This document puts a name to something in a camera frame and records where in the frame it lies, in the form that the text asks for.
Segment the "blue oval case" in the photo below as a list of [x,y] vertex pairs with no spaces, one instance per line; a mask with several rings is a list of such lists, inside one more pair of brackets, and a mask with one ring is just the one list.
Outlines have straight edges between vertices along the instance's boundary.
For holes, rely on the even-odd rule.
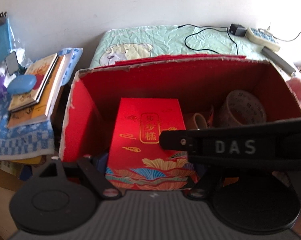
[[35,87],[36,82],[35,75],[20,75],[10,82],[7,92],[12,95],[28,93]]

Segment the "blue patterned table cloth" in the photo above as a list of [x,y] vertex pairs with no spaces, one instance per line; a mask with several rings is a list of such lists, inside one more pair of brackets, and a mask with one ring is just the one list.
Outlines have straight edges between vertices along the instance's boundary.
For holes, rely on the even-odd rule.
[[83,48],[65,48],[31,64],[25,74],[13,75],[16,89],[7,91],[8,74],[0,68],[0,160],[23,160],[55,151],[51,116],[60,89],[66,85]]

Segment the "green bear quilt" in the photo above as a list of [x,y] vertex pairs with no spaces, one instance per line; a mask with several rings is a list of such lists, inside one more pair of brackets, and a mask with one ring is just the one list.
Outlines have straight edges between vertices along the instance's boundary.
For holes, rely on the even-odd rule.
[[[185,29],[177,25],[155,25],[112,29],[107,31],[97,46],[90,68],[107,67],[125,60],[135,60],[162,55],[192,55],[182,44]],[[262,46],[252,43],[246,37],[238,37],[246,43],[246,59],[266,60],[261,53]]]

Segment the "small red gift box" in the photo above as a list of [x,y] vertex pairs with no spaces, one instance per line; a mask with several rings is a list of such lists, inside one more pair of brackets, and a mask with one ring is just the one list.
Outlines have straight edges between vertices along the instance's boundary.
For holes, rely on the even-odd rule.
[[183,151],[163,150],[160,135],[184,130],[178,100],[122,98],[108,154],[106,179],[128,190],[170,191],[199,180]]

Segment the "stack of books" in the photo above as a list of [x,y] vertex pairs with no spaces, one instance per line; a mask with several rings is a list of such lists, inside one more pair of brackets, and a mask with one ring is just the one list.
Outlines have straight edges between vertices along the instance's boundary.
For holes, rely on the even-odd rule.
[[50,118],[66,70],[66,60],[65,55],[54,53],[36,61],[27,69],[25,74],[35,75],[37,82],[30,92],[12,96],[8,107],[9,129],[44,122]]

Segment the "brown cardboard boxes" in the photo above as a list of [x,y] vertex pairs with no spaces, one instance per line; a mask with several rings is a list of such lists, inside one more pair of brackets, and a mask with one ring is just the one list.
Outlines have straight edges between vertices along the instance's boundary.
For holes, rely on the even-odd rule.
[[16,231],[16,225],[9,212],[9,203],[23,181],[0,169],[0,239],[9,239]]

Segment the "grey tube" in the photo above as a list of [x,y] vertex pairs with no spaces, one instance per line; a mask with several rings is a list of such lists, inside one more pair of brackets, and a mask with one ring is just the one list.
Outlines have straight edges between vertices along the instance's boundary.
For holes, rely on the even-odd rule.
[[275,52],[273,52],[268,47],[264,46],[261,50],[261,53],[270,59],[275,65],[282,68],[290,77],[295,77],[296,70],[289,64],[287,61],[278,56]]

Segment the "small brown tape roll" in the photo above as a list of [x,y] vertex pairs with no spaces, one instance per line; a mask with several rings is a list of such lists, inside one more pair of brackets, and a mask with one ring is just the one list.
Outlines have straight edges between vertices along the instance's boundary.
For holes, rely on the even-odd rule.
[[185,126],[187,129],[207,129],[208,125],[203,115],[200,113],[188,114],[185,116]]

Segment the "large red cardboard box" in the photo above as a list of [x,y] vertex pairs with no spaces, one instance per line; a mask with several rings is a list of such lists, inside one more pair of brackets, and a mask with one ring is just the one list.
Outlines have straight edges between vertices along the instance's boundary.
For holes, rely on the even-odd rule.
[[178,55],[81,70],[71,86],[59,157],[73,163],[110,151],[122,98],[176,99],[183,122],[200,113],[211,123],[233,90],[262,104],[268,122],[301,118],[296,97],[275,67],[242,56]]

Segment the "white remote control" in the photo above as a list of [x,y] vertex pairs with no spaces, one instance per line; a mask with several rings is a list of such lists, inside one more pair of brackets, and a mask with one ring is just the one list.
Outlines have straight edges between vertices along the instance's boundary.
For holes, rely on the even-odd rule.
[[247,28],[245,36],[252,43],[267,47],[273,51],[280,50],[280,45],[276,42],[274,37],[261,29]]

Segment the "blue gift bag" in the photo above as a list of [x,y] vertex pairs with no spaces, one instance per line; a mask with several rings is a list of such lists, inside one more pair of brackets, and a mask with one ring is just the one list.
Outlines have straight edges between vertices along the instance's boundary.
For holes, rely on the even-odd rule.
[[7,12],[0,13],[0,63],[12,50],[11,26]]

